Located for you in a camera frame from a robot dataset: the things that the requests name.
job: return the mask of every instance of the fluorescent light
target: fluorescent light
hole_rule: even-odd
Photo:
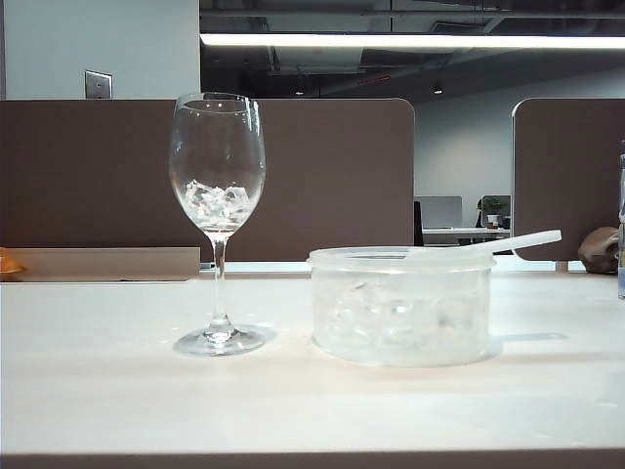
[[[207,46],[427,49],[625,49],[625,37],[440,36],[429,34],[200,34]]]

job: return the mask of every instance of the plastic spoon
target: plastic spoon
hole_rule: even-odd
[[[509,249],[521,249],[522,247],[538,246],[539,244],[560,241],[562,238],[563,235],[560,230],[549,230],[547,232],[522,234],[521,236],[512,236],[506,239],[496,239],[494,241],[481,242],[480,244],[460,246],[456,249],[473,252],[499,252]]]

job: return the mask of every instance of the plastic lid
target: plastic lid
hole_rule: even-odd
[[[489,252],[460,247],[368,246],[337,247],[312,251],[313,268],[351,272],[458,272],[490,269]]]

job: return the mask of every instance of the office chair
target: office chair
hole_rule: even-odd
[[[414,245],[423,246],[423,227],[421,226],[421,203],[414,202]]]

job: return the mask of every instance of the water bottle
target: water bottle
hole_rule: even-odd
[[[618,297],[625,300],[625,140],[621,141],[621,187],[618,209]]]

